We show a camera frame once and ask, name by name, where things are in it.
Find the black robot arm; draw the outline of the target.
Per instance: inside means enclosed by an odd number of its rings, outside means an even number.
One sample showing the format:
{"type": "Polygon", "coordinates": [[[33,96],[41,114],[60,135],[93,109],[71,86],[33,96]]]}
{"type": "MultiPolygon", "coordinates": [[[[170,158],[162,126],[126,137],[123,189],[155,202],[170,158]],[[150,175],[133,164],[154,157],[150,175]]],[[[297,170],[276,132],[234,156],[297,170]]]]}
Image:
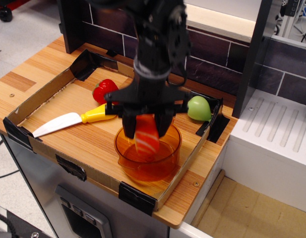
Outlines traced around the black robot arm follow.
{"type": "Polygon", "coordinates": [[[184,78],[185,59],[191,43],[186,30],[182,0],[91,0],[93,7],[122,9],[134,21],[138,39],[133,61],[134,78],[125,88],[105,95],[106,113],[122,118],[125,136],[134,138],[136,117],[153,114],[160,137],[164,136],[177,113],[187,112],[185,81],[169,81],[173,67],[184,78]]]}

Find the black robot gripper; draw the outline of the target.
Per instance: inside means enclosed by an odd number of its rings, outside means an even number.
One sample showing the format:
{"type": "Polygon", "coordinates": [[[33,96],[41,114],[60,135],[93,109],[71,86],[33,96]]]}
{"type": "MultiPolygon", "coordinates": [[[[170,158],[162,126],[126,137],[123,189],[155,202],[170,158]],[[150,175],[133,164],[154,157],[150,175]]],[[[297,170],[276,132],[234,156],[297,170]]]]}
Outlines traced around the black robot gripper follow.
{"type": "Polygon", "coordinates": [[[149,79],[136,73],[128,86],[109,92],[104,98],[107,101],[106,114],[122,117],[126,137],[134,138],[136,116],[140,114],[154,114],[158,135],[163,137],[173,116],[187,112],[189,92],[167,78],[149,79]]]}

